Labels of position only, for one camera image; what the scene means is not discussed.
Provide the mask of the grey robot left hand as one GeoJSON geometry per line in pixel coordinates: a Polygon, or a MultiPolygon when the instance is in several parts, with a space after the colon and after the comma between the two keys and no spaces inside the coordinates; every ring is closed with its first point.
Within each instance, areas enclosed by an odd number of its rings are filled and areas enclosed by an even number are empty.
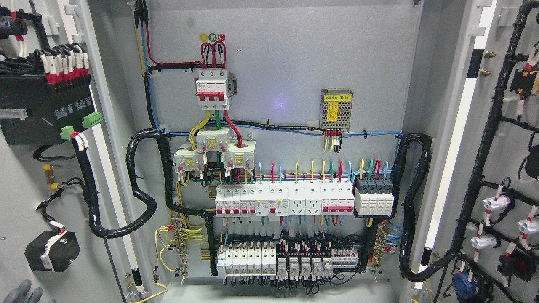
{"type": "Polygon", "coordinates": [[[3,300],[3,303],[39,303],[43,295],[43,289],[37,287],[31,291],[31,288],[31,280],[23,280],[18,287],[13,288],[8,293],[3,300]]]}

